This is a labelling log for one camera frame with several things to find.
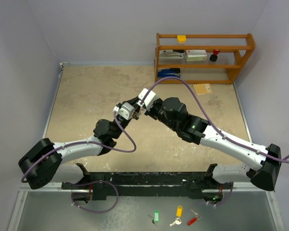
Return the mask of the large metal keyring with clips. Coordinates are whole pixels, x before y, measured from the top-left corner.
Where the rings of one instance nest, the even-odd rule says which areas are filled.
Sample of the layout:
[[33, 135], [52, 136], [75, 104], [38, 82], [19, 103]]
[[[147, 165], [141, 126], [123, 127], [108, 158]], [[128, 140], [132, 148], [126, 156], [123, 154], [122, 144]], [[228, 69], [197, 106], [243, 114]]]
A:
[[146, 109], [144, 107], [140, 107], [138, 111], [138, 115], [143, 115], [146, 112]]

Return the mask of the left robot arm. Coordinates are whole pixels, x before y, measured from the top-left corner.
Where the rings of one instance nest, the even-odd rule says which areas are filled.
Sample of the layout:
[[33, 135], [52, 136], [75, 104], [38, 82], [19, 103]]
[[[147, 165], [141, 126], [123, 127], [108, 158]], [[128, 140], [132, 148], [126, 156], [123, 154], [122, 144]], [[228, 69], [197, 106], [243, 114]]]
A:
[[22, 183], [31, 189], [39, 189], [50, 183], [63, 164], [87, 156], [99, 156], [113, 151], [116, 140], [125, 131], [134, 114], [139, 112], [139, 98], [118, 103], [113, 111], [112, 121], [100, 119], [93, 135], [78, 141], [51, 142], [48, 138], [39, 140], [18, 162], [23, 173]]

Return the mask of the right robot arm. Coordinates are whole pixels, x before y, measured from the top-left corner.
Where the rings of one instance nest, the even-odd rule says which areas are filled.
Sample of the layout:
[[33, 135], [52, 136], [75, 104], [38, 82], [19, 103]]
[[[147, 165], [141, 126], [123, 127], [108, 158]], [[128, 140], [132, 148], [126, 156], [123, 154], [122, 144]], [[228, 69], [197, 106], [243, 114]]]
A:
[[188, 113], [178, 98], [145, 100], [145, 115], [160, 121], [176, 132], [183, 141], [210, 147], [239, 161], [238, 165], [211, 164], [205, 174], [205, 184], [216, 188], [229, 182], [251, 182], [254, 186], [274, 191], [281, 163], [280, 147], [254, 144], [214, 128], [212, 123]]

